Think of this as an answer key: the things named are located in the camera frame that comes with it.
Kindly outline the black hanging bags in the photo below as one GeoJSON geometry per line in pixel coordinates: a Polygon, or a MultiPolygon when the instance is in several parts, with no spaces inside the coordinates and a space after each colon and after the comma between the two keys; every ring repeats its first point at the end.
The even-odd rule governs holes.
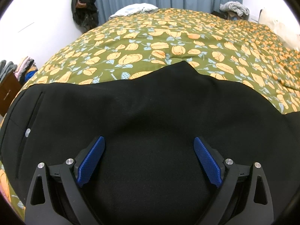
{"type": "Polygon", "coordinates": [[[99,25],[96,0],[72,0],[71,11],[74,22],[84,33],[99,25]]]}

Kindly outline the green orange floral bedspread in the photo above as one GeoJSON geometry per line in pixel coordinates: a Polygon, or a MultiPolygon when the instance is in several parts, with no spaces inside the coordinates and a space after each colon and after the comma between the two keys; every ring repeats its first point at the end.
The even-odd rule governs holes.
{"type": "Polygon", "coordinates": [[[297,50],[266,25],[184,9],[112,19],[50,57],[23,88],[135,79],[182,60],[199,73],[243,83],[283,114],[299,111],[297,50]]]}

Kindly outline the colourful folded clothes stack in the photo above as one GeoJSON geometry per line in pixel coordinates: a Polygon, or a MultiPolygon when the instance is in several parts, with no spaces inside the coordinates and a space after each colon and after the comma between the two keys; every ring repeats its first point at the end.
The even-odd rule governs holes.
{"type": "Polygon", "coordinates": [[[12,61],[7,62],[6,60],[1,61],[1,82],[10,74],[13,73],[18,82],[24,85],[34,74],[38,71],[35,61],[26,57],[23,61],[16,65],[12,61]]]}

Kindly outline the brown wooden cabinet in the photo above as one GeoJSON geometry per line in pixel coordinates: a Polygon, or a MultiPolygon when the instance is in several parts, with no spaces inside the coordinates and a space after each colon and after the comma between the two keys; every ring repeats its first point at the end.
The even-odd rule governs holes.
{"type": "Polygon", "coordinates": [[[10,104],[21,89],[21,84],[15,77],[13,72],[10,72],[0,85],[0,114],[4,117],[7,113],[10,104]]]}

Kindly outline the grey white clothes pile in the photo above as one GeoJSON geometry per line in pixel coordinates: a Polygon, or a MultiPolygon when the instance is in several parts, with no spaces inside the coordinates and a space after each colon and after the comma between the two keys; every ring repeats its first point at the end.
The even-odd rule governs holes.
{"type": "Polygon", "coordinates": [[[249,9],[239,1],[228,1],[225,4],[220,4],[219,9],[222,12],[235,12],[239,17],[249,16],[250,14],[249,9]]]}

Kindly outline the black pants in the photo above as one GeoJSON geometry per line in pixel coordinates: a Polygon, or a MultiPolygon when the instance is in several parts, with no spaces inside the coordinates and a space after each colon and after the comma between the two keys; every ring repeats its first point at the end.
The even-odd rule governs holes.
{"type": "Polygon", "coordinates": [[[1,161],[25,224],[299,224],[299,111],[187,62],[132,80],[35,84],[1,127],[1,161]],[[102,136],[79,187],[75,157],[102,136]],[[194,151],[222,156],[211,184],[194,151]]]}

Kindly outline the light blue pillow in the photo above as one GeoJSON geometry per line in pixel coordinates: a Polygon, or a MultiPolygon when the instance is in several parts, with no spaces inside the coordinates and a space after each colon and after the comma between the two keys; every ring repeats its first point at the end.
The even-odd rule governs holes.
{"type": "Polygon", "coordinates": [[[109,20],[112,20],[116,17],[125,17],[140,13],[151,13],[157,11],[158,9],[159,8],[157,6],[148,3],[131,4],[117,10],[114,14],[110,15],[109,20]]]}

